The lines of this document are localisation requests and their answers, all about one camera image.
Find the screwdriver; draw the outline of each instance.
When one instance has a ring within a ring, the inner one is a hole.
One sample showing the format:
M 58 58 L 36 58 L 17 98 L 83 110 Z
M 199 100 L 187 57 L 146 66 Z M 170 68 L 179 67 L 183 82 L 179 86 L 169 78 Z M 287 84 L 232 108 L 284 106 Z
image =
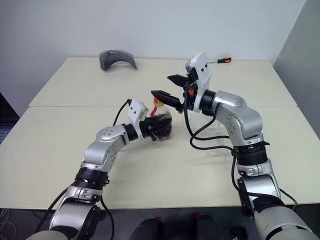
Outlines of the screwdriver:
M 226 63 L 230 63 L 231 61 L 232 61 L 232 58 L 230 56 L 228 56 L 225 58 L 218 59 L 217 61 L 210 61 L 209 63 L 210 64 L 213 64 L 213 63 L 226 64 Z

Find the floor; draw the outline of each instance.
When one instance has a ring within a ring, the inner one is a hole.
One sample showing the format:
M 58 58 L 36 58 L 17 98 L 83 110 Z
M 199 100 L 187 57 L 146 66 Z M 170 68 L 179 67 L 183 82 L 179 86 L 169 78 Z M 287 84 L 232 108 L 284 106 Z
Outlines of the floor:
M 165 226 L 166 240 L 191 240 L 192 215 L 205 213 L 212 216 L 217 223 L 222 240 L 229 240 L 230 227 L 244 226 L 249 240 L 260 240 L 254 221 L 241 214 L 240 207 L 202 207 L 202 208 L 167 208 L 167 209 L 128 209 L 112 210 L 115 221 L 114 240 L 129 240 L 135 228 L 144 219 L 162 217 Z M 43 210 L 36 210 L 39 216 Z M 320 237 L 320 204 L 302 205 L 297 209 L 298 215 L 308 224 L 313 232 Z M 16 240 L 26 239 L 32 235 L 39 222 L 30 210 L 10 209 L 9 218 L 16 228 Z M 49 227 L 46 220 L 42 230 Z M 10 224 L 3 228 L 3 235 L 11 240 L 14 228 Z M 93 240 L 110 239 L 111 223 L 108 217 L 99 222 Z

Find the white table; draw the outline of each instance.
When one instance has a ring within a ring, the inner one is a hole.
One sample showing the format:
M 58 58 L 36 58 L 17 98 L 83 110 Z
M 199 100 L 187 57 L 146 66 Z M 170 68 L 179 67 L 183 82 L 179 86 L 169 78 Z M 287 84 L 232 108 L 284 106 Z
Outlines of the white table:
M 255 107 L 281 188 L 299 203 L 319 203 L 320 141 L 297 107 Z M 30 107 L 0 144 L 0 208 L 46 209 L 74 180 L 85 149 L 118 107 Z M 169 140 L 132 142 L 119 154 L 103 197 L 111 209 L 238 206 L 227 150 L 189 145 L 182 115 L 171 111 Z M 118 123 L 128 123 L 121 114 Z M 194 128 L 207 119 L 190 113 Z M 225 133 L 220 124 L 208 135 Z M 228 140 L 218 140 L 227 144 Z M 283 196 L 286 204 L 291 201 Z
M 167 76 L 186 75 L 185 59 L 137 59 L 100 69 L 96 57 L 70 57 L 30 103 L 44 106 L 121 106 L 127 98 L 152 102 L 150 90 L 163 90 L 183 100 L 183 89 Z M 269 61 L 210 64 L 212 91 L 242 96 L 251 107 L 297 106 Z

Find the table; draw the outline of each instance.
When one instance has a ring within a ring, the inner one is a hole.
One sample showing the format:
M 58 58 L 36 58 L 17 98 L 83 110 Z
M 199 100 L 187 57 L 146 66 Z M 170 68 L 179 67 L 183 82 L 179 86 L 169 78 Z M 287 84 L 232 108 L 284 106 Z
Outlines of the table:
M 264 138 L 271 143 L 267 154 L 279 186 L 299 203 L 319 203 L 315 186 L 320 181 L 320 141 L 299 108 L 255 109 L 264 121 Z M 30 107 L 0 144 L 0 208 L 46 209 L 73 182 L 85 149 L 98 130 L 111 126 L 117 111 L 118 107 Z M 193 149 L 183 116 L 171 113 L 170 139 L 136 140 L 118 153 L 103 192 L 108 207 L 239 206 L 231 183 L 230 153 Z M 194 112 L 189 117 L 193 130 L 208 121 Z M 128 122 L 121 114 L 118 123 Z M 207 136 L 225 133 L 217 122 Z
M 164 90 L 183 101 L 183 89 L 167 76 L 186 75 L 185 59 L 137 59 L 100 69 L 96 57 L 70 57 L 30 103 L 45 106 L 121 106 L 127 98 L 152 101 L 150 90 Z M 251 107 L 295 107 L 288 90 L 269 61 L 213 63 L 210 89 L 245 98 Z

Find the clear plastic bottle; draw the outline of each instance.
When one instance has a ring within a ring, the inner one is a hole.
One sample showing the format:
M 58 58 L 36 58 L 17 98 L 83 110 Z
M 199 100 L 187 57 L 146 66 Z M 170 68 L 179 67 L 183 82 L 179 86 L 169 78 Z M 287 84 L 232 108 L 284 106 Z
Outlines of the clear plastic bottle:
M 154 108 L 150 114 L 152 133 L 159 139 L 165 140 L 170 136 L 172 117 L 169 108 L 156 97 L 153 98 Z

